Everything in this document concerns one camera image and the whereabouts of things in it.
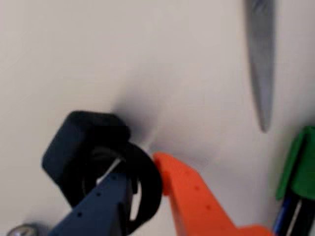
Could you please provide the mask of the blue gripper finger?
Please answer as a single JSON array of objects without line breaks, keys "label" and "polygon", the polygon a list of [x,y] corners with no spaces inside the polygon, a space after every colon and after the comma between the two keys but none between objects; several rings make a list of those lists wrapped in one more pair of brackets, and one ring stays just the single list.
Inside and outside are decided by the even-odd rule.
[{"label": "blue gripper finger", "polygon": [[111,173],[50,232],[50,236],[127,236],[131,180]]}]

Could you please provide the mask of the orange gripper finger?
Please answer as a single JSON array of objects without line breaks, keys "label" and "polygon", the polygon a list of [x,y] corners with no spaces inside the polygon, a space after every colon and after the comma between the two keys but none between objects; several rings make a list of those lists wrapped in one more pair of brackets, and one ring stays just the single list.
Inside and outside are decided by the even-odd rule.
[{"label": "orange gripper finger", "polygon": [[176,234],[179,236],[270,236],[266,227],[237,227],[221,207],[201,175],[165,152],[153,155],[169,197]]}]

